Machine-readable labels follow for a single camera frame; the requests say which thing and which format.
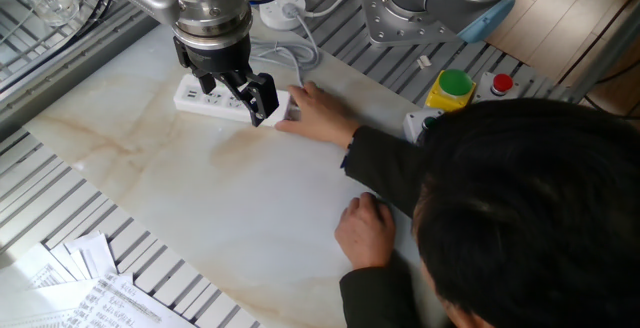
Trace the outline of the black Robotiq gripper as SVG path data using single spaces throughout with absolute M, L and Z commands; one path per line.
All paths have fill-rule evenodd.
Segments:
M 249 64 L 251 41 L 248 35 L 229 47 L 213 50 L 186 45 L 177 37 L 173 37 L 173 42 L 179 63 L 184 68 L 195 69 L 193 75 L 198 79 L 202 91 L 205 94 L 212 93 L 216 82 L 221 82 L 247 108 L 253 126 L 258 127 L 279 107 L 273 77 L 266 73 L 252 73 Z M 248 81 L 234 72 L 248 73 Z

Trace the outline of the person's right hand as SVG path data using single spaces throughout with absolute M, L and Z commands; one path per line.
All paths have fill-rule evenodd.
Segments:
M 288 92 L 300 110 L 299 119 L 278 122 L 275 125 L 278 131 L 347 149 L 360 127 L 350 108 L 313 82 L 302 87 L 289 86 Z

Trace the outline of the person's left hand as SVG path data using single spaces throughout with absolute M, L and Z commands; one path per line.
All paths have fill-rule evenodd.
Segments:
M 354 270 L 387 266 L 395 234 L 391 210 L 371 193 L 351 200 L 334 233 Z

